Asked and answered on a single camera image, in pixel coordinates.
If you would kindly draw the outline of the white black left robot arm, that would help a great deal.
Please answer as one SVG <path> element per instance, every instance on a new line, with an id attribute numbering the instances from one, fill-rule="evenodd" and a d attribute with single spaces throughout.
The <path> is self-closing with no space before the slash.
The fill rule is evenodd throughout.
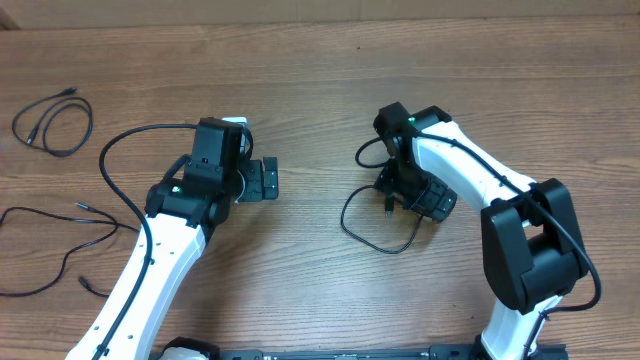
<path id="1" fill-rule="evenodd" d="M 277 160 L 252 157 L 244 117 L 203 118 L 193 127 L 191 153 L 181 156 L 154 185 L 141 231 L 116 285 L 70 359 L 219 359 L 207 342 L 177 337 L 159 353 L 152 348 L 174 296 L 202 256 L 232 204 L 274 200 Z"/>

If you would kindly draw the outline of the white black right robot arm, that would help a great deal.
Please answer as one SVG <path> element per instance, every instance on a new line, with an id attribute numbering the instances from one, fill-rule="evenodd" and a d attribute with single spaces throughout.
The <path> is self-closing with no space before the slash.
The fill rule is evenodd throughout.
<path id="1" fill-rule="evenodd" d="M 496 297 L 471 345 L 433 345 L 432 359 L 565 359 L 540 345 L 549 316 L 593 308 L 602 295 L 567 187 L 509 169 L 474 144 L 450 115 L 431 106 L 381 108 L 373 128 L 389 154 L 376 187 L 436 222 L 457 200 L 480 216 L 483 271 Z"/>

